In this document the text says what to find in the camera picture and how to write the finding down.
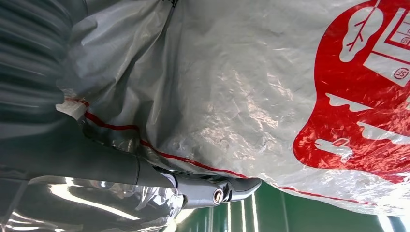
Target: red graphic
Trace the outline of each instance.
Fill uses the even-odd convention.
[[[396,70],[394,77],[396,79],[404,79],[407,77],[407,75],[409,74],[409,69],[408,68],[399,68]]]
[[[327,28],[315,61],[316,105],[293,144],[301,163],[393,183],[410,176],[410,47],[399,43],[409,9],[408,0],[372,0]]]
[[[405,45],[408,45],[408,44],[409,44],[409,41],[410,41],[410,38],[409,38],[409,37],[403,37],[403,38],[400,40],[400,42],[401,42],[402,44],[405,44]]]

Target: metal bolt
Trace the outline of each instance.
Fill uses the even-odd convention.
[[[214,192],[214,204],[220,204],[223,200],[223,192],[219,188]]]

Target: wrinkled plastic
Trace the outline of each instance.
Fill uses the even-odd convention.
[[[74,27],[85,133],[154,164],[410,209],[405,0],[121,1]]]
[[[4,232],[142,232],[173,222],[183,196],[173,188],[43,176],[13,204]]]

